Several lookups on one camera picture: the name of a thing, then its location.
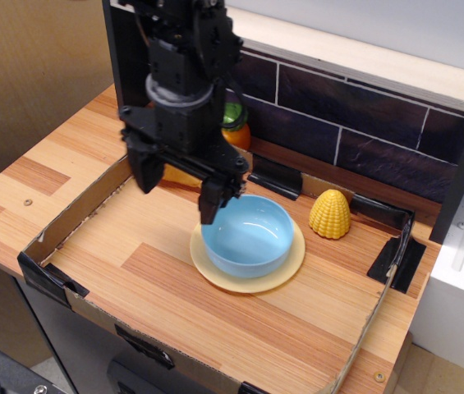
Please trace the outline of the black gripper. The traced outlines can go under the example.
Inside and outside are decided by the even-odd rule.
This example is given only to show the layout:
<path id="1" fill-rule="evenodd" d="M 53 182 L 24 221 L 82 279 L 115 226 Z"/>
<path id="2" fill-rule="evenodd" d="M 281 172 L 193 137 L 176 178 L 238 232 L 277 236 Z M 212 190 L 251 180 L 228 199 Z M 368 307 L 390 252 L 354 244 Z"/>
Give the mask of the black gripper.
<path id="1" fill-rule="evenodd" d="M 140 189 L 148 194 L 163 178 L 166 163 L 201 179 L 200 223 L 210 225 L 234 193 L 244 190 L 246 160 L 224 139 L 225 98 L 193 108 L 128 108 L 119 112 L 122 138 Z"/>

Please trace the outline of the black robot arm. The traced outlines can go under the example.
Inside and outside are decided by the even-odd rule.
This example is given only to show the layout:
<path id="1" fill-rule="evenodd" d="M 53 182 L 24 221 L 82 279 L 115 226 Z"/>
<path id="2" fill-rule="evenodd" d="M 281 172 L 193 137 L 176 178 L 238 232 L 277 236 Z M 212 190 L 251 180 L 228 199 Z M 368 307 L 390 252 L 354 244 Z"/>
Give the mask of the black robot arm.
<path id="1" fill-rule="evenodd" d="M 241 196 L 247 161 L 224 139 L 225 91 L 243 41 L 223 1 L 130 1 L 149 71 L 145 103 L 122 105 L 122 138 L 138 186 L 149 193 L 170 164 L 202 182 L 203 224 Z"/>

